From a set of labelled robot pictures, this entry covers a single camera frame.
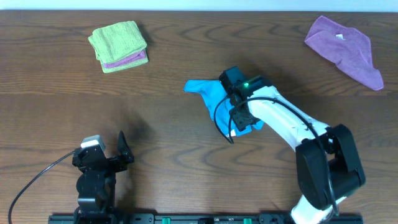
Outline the blue microfibre cloth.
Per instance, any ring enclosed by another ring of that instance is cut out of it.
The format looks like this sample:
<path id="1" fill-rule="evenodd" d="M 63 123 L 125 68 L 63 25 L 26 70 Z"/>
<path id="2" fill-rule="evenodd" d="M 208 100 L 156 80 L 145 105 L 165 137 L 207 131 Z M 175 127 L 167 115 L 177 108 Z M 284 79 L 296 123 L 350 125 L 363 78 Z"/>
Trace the blue microfibre cloth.
<path id="1" fill-rule="evenodd" d="M 214 120 L 214 111 L 216 106 L 227 96 L 224 88 L 218 80 L 189 80 L 184 86 L 184 91 L 201 95 L 212 120 Z M 229 136 L 229 111 L 232 108 L 233 106 L 227 98 L 219 105 L 216 112 L 216 123 L 226 137 Z M 264 122 L 259 121 L 255 125 L 247 126 L 246 129 L 241 132 L 238 131 L 234 121 L 232 121 L 231 134 L 232 136 L 242 136 L 250 133 L 253 129 L 261 130 L 263 125 Z"/>

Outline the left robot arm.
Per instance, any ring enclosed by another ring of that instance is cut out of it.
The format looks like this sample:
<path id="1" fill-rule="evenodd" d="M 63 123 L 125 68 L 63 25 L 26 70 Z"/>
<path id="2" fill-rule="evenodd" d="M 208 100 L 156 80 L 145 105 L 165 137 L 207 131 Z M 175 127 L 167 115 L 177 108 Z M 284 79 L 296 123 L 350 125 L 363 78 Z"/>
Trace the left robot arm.
<path id="1" fill-rule="evenodd" d="M 101 136 L 84 138 L 75 150 L 72 164 L 82 175 L 76 182 L 78 208 L 74 212 L 75 224 L 117 223 L 115 214 L 116 173 L 127 170 L 134 156 L 125 135 L 119 132 L 117 141 L 119 154 L 106 157 Z"/>

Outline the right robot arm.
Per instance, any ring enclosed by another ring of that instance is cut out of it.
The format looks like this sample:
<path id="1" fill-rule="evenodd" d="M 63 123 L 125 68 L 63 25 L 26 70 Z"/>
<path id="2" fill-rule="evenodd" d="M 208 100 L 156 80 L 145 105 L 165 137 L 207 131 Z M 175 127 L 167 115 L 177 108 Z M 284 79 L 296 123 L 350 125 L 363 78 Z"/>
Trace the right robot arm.
<path id="1" fill-rule="evenodd" d="M 233 106 L 231 123 L 243 130 L 263 121 L 294 150 L 302 196 L 290 212 L 292 223 L 336 220 L 339 203 L 366 182 L 351 131 L 313 119 L 262 77 L 232 78 L 223 87 Z"/>

